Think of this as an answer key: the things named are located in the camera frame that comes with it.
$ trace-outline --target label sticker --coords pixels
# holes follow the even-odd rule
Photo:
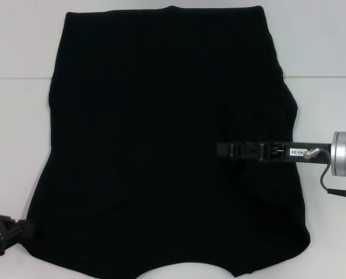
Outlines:
[[[299,149],[299,148],[291,148],[289,152],[289,156],[300,156],[303,157],[303,153],[307,151],[307,149]]]

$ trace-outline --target metal cylinder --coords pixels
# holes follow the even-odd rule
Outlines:
[[[335,132],[331,144],[331,173],[346,177],[346,132]]]

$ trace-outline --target black fabric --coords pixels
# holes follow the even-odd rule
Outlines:
[[[216,156],[292,140],[261,7],[68,13],[49,105],[33,256],[98,278],[182,262],[239,276],[308,246],[295,164]]]

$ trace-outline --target white background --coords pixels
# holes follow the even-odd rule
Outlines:
[[[331,142],[335,131],[346,131],[346,1],[0,0],[0,214],[25,218],[49,154],[47,97],[66,12],[170,5],[262,5],[286,83],[299,107],[294,140]],[[259,74],[254,69],[254,82]],[[346,199],[321,189],[323,168],[298,165],[310,246],[294,259],[242,278],[346,278]],[[346,189],[346,178],[329,172],[326,184]],[[38,260],[16,245],[0,257],[0,278],[89,277]],[[185,263],[152,270],[140,278],[233,277],[215,266]]]

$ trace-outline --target white surface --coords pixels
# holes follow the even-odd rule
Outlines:
[[[342,1],[75,1],[0,0],[0,214],[25,217],[49,152],[49,79],[67,11],[181,7],[236,7],[262,3],[286,76],[346,76],[346,2]],[[346,131],[346,78],[287,78],[299,111],[295,141],[331,142]],[[324,193],[323,166],[299,164],[311,234],[308,249],[249,279],[346,278],[346,199]],[[346,189],[346,178],[326,184]],[[17,245],[0,257],[0,279],[89,278],[31,257]],[[142,279],[227,279],[223,269],[178,264]]]
[[[346,76],[345,0],[0,0],[0,77],[51,77],[66,12],[169,5],[262,5],[286,76]]]

